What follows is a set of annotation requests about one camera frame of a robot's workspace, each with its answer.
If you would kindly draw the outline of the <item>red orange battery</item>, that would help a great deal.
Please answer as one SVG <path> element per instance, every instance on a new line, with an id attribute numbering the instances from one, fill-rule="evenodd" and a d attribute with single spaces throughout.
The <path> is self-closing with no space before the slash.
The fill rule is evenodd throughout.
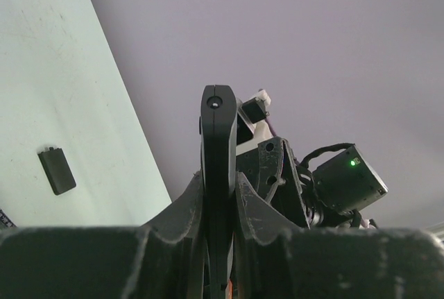
<path id="1" fill-rule="evenodd" d="M 225 288 L 225 299 L 232 299 L 232 294 L 233 294 L 233 284 L 231 278 L 229 277 Z"/>

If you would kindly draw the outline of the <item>black battery cover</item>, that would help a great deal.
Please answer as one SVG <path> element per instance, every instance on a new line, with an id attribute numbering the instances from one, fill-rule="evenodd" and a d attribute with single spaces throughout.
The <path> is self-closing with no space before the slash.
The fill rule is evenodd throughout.
<path id="1" fill-rule="evenodd" d="M 37 156 L 56 196 L 76 187 L 75 178 L 61 148 L 49 147 Z"/>

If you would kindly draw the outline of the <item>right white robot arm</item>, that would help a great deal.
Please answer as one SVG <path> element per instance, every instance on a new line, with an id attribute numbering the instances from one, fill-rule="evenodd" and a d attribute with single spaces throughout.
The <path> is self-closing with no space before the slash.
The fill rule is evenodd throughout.
<path id="1" fill-rule="evenodd" d="M 352 143 L 325 146 L 297 161 L 288 141 L 273 137 L 237 156 L 237 171 L 272 208 L 301 228 L 374 226 L 362 209 L 388 193 Z"/>

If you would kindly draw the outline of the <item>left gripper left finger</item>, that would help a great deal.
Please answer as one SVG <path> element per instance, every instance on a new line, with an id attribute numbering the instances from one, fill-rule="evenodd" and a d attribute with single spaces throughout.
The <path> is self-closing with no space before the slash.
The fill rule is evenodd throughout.
<path id="1" fill-rule="evenodd" d="M 202 298 L 203 188 L 141 227 L 1 231 L 2 298 Z"/>

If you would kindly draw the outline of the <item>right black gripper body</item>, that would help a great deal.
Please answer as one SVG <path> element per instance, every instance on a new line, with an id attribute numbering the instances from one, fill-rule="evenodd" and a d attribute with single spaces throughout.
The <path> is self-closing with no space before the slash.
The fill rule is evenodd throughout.
<path id="1" fill-rule="evenodd" d="M 238 155 L 237 170 L 282 216 L 300 228 L 310 227 L 293 151 L 286 139 L 273 137 Z"/>

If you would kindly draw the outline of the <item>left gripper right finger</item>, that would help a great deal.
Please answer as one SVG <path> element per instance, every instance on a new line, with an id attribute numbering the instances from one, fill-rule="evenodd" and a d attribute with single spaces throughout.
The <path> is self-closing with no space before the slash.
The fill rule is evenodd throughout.
<path id="1" fill-rule="evenodd" d="M 443 245 L 409 229 L 302 229 L 239 173 L 240 298 L 442 298 Z"/>

